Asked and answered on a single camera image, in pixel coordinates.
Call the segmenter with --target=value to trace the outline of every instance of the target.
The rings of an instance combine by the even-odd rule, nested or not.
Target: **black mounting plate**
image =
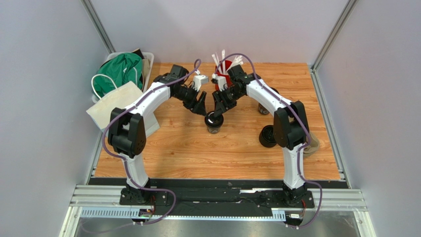
[[[285,200],[288,199],[287,195],[282,190],[267,190],[264,191],[266,199],[265,206],[270,208],[283,207],[283,208],[303,208],[302,202],[299,201],[296,205],[288,205]],[[307,208],[314,208],[314,198],[310,191],[305,192],[302,197]]]

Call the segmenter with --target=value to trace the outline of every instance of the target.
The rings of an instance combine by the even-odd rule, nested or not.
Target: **cylindrical container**
[[[263,127],[259,135],[259,141],[262,146],[271,148],[276,145],[275,138],[273,137],[273,125]]]
[[[205,124],[208,127],[208,132],[218,133],[221,129],[222,124],[224,123],[224,116],[220,115],[218,117],[213,116],[214,111],[210,111],[205,117]]]
[[[232,61],[225,60],[225,69],[227,70],[229,68],[229,66],[231,66],[231,64],[232,64]],[[232,82],[231,82],[231,79],[229,78],[228,73],[227,74],[221,74],[221,73],[219,73],[219,70],[218,70],[218,71],[216,71],[216,74],[218,76],[223,76],[227,79],[227,87],[230,87],[232,85]],[[215,90],[219,90],[218,85],[215,85]]]
[[[271,89],[274,90],[277,94],[279,94],[279,92],[275,88],[271,87]],[[263,115],[269,114],[269,111],[265,107],[263,107],[260,103],[259,103],[259,106],[257,107],[257,111],[259,111],[259,113]]]

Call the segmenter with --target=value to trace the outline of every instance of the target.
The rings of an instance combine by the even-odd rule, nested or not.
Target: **white bag strap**
[[[134,71],[136,72],[136,75],[135,75],[134,81],[136,82],[136,86],[137,86],[137,69],[136,69],[135,67],[133,67],[133,69],[134,69]],[[110,81],[113,83],[113,85],[114,85],[114,88],[115,88],[115,89],[117,89],[117,86],[116,86],[116,84],[114,83],[114,81],[111,79],[111,77],[109,77],[109,76],[107,76],[107,75],[104,75],[104,74],[96,74],[96,75],[94,75],[94,76],[92,77],[92,80],[90,81],[90,84],[91,84],[91,86],[92,86],[93,93],[95,93],[95,95],[98,97],[98,99],[101,99],[101,97],[98,95],[98,93],[96,93],[95,88],[93,87],[93,80],[95,79],[95,77],[98,77],[98,76],[103,76],[103,77],[106,77],[106,78],[110,79]]]

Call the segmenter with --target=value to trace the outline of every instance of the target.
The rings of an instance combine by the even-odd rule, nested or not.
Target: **cable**
[[[183,76],[183,77],[181,77],[181,78],[179,78],[179,79],[177,79],[177,80],[175,80],[175,81],[172,81],[172,82],[169,82],[169,83],[167,83],[167,84],[162,84],[162,85],[160,85],[160,86],[157,86],[157,87],[155,87],[154,89],[152,89],[152,90],[149,90],[148,92],[146,92],[141,98],[140,98],[140,100],[134,105],[134,106],[132,106],[132,107],[130,107],[130,108],[128,108],[127,110],[125,110],[124,112],[122,112],[121,114],[119,114],[119,115],[117,115],[113,120],[111,120],[111,122],[105,127],[105,130],[104,130],[104,132],[102,133],[102,137],[101,137],[101,140],[102,140],[102,147],[104,148],[104,150],[105,150],[105,152],[106,153],[108,153],[110,156],[112,156],[112,157],[116,157],[116,158],[120,158],[120,159],[122,159],[123,160],[123,165],[124,165],[124,168],[125,168],[125,171],[126,171],[126,175],[127,175],[127,177],[128,177],[128,179],[137,187],[137,188],[139,188],[139,189],[142,189],[142,190],[145,190],[145,191],[161,191],[161,192],[168,192],[168,193],[170,193],[173,197],[174,197],[174,201],[173,201],[173,203],[172,203],[172,206],[171,206],[171,208],[169,209],[169,211],[168,212],[166,212],[164,215],[162,215],[160,218],[158,218],[158,219],[156,219],[156,220],[153,220],[153,221],[150,221],[150,222],[146,222],[146,223],[143,223],[144,225],[150,225],[150,224],[154,224],[154,223],[157,223],[157,222],[159,222],[159,221],[161,221],[162,219],[164,219],[169,213],[171,213],[171,211],[174,209],[174,207],[175,207],[175,201],[176,201],[176,196],[175,196],[175,193],[173,192],[173,191],[171,191],[171,190],[168,190],[168,189],[150,189],[150,188],[145,188],[145,187],[142,187],[141,185],[139,185],[138,183],[136,183],[134,180],[133,180],[133,178],[132,178],[132,176],[130,175],[130,172],[129,172],[129,170],[128,170],[128,165],[127,165],[127,159],[125,158],[125,157],[123,157],[123,156],[120,156],[120,155],[117,155],[117,154],[114,154],[114,153],[112,153],[108,148],[107,148],[107,146],[105,145],[105,135],[106,135],[106,133],[107,133],[107,131],[110,129],[110,127],[119,119],[119,118],[121,118],[122,116],[124,116],[125,114],[127,114],[128,112],[130,112],[130,111],[132,111],[132,110],[134,110],[135,108],[137,108],[137,106],[139,106],[150,94],[152,94],[152,93],[154,93],[155,92],[155,90],[159,90],[159,89],[161,89],[161,88],[163,88],[163,87],[166,87],[166,86],[170,86],[170,85],[173,85],[173,84],[175,84],[175,83],[178,83],[178,82],[180,82],[180,81],[182,81],[182,80],[184,80],[185,78],[188,78],[190,75],[192,75],[199,67],[200,67],[200,64],[202,63],[202,61],[200,60],[200,59],[196,59],[196,61],[194,62],[194,67],[195,67],[195,69],[194,70],[192,70],[191,72],[189,72],[187,75],[185,75],[185,76]]]
[[[116,230],[119,230],[121,228],[128,227],[128,226],[133,226],[133,222],[127,223],[127,224],[124,224],[124,225],[121,225],[121,226],[118,226],[118,227],[115,227],[113,229],[106,230],[106,231],[88,231],[87,229],[84,228],[83,224],[79,225],[80,229],[82,229],[84,232],[86,232],[88,234],[92,234],[92,235],[105,234],[105,233],[113,232],[113,231],[116,231]]]
[[[251,61],[251,59],[248,57],[248,56],[246,56],[245,54],[242,54],[242,53],[232,53],[232,54],[230,54],[230,55],[228,55],[228,56],[226,56],[224,59],[222,59],[220,62],[219,62],[219,64],[218,64],[218,66],[216,67],[216,69],[215,69],[215,74],[218,72],[218,69],[221,67],[221,64],[222,64],[222,62],[224,62],[225,60],[227,60],[229,57],[231,57],[231,56],[234,56],[234,55],[240,55],[240,56],[243,56],[243,57],[245,57],[246,59],[247,59],[247,61],[250,63],[250,65],[252,66],[252,70],[253,70],[253,76],[254,76],[254,79],[257,81],[257,83],[264,89],[264,90],[266,90],[270,95],[272,95],[274,98],[277,98],[278,100],[279,100],[279,102],[281,102],[283,105],[285,105],[290,111],[291,111],[291,113],[293,114],[293,116],[295,117],[295,119],[298,121],[298,123],[299,123],[299,125],[301,126],[301,128],[304,130],[304,132],[305,132],[305,135],[307,136],[307,142],[305,143],[305,144],[303,144],[301,147],[299,147],[298,148],[298,151],[297,151],[297,166],[298,166],[298,175],[299,175],[299,177],[304,181],[304,182],[306,182],[306,183],[309,183],[309,184],[314,184],[314,185],[316,185],[319,189],[320,189],[320,200],[319,200],[319,205],[317,206],[317,210],[316,210],[316,214],[314,215],[314,217],[308,222],[308,223],[306,223],[306,224],[304,224],[304,225],[302,225],[302,226],[300,226],[301,228],[304,228],[304,227],[307,227],[307,226],[309,226],[311,223],[313,223],[313,221],[316,219],[316,217],[317,217],[317,215],[319,214],[319,211],[320,211],[320,208],[321,208],[321,206],[322,206],[322,196],[323,196],[323,190],[322,190],[322,186],[319,184],[319,183],[316,183],[316,182],[313,182],[313,181],[310,181],[310,180],[307,180],[306,178],[304,178],[304,176],[302,175],[302,173],[301,173],[301,167],[300,167],[300,159],[301,159],[301,157],[300,157],[300,152],[301,152],[301,150],[302,149],[304,149],[304,148],[306,148],[308,145],[310,145],[310,143],[311,143],[311,136],[310,136],[310,133],[308,132],[308,130],[307,130],[307,128],[305,128],[305,126],[304,126],[304,123],[301,121],[301,119],[298,117],[298,115],[297,115],[297,113],[294,111],[294,109],[288,104],[288,103],[286,103],[285,101],[283,101],[279,96],[279,94],[276,94],[276,93],[274,93],[274,92],[272,92],[272,90],[270,89],[270,88],[268,88],[268,87],[266,87],[266,86],[264,86],[263,85],[263,83],[257,78],[257,74],[256,74],[256,70],[255,70],[255,68],[254,68],[254,64],[253,64],[253,62]],[[291,228],[293,228],[293,229],[298,229],[298,226],[292,226],[292,225],[289,225]]]

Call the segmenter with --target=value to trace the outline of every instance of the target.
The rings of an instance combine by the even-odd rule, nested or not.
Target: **black cup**
[[[271,87],[271,89],[274,90],[277,94],[279,94],[279,92],[275,88]],[[263,107],[263,105],[261,105],[260,103],[259,103],[259,106],[257,107],[257,111],[259,111],[259,113],[261,113],[262,115],[269,114],[269,111],[265,107]]]
[[[259,141],[264,147],[274,147],[276,145],[275,138],[273,137],[273,125],[263,127],[259,135]]]
[[[213,116],[214,111],[210,111],[205,117],[205,124],[208,127],[208,132],[218,133],[221,129],[222,124],[224,123],[224,116],[220,115],[218,117]]]

